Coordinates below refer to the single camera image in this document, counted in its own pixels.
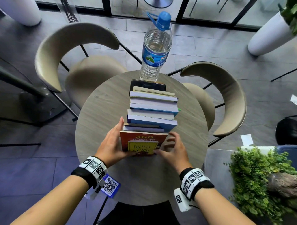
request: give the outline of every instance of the stack of books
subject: stack of books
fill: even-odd
[[[174,93],[143,87],[130,91],[127,122],[120,131],[123,151],[136,151],[136,155],[153,155],[165,141],[168,132],[177,126],[174,117],[178,98]]]

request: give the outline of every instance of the wooden tabletop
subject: wooden tabletop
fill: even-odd
[[[80,162],[96,153],[107,132],[121,116],[127,121],[129,89],[133,79],[139,79],[139,71],[110,78],[96,88],[83,105],[75,131]],[[180,134],[193,167],[201,168],[208,138],[201,106],[192,93],[174,78],[160,74],[158,81],[166,84],[166,90],[178,97],[177,105],[181,111],[175,117],[178,125],[173,131]],[[172,199],[173,190],[181,184],[174,169],[157,155],[123,159],[108,168],[108,174],[121,184],[114,199],[131,205],[153,205]]]

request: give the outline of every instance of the yellow label on book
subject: yellow label on book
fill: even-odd
[[[128,151],[139,152],[138,154],[152,155],[158,141],[128,141]]]

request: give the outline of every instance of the black pants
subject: black pants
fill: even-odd
[[[99,225],[180,225],[170,202],[156,205],[135,206],[117,203],[116,207]]]

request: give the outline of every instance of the hand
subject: hand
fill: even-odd
[[[123,124],[124,119],[121,116],[119,123],[107,133],[95,154],[96,157],[104,162],[106,167],[110,167],[123,158],[136,154],[136,152],[123,152],[118,148],[120,131],[123,128]]]
[[[180,174],[184,169],[193,167],[189,163],[188,153],[186,148],[181,141],[181,137],[176,132],[169,132],[172,137],[168,138],[168,142],[175,142],[175,144],[166,144],[164,149],[173,148],[171,152],[162,151],[159,149],[154,150],[158,155],[161,155],[171,166],[173,166],[177,173]]]

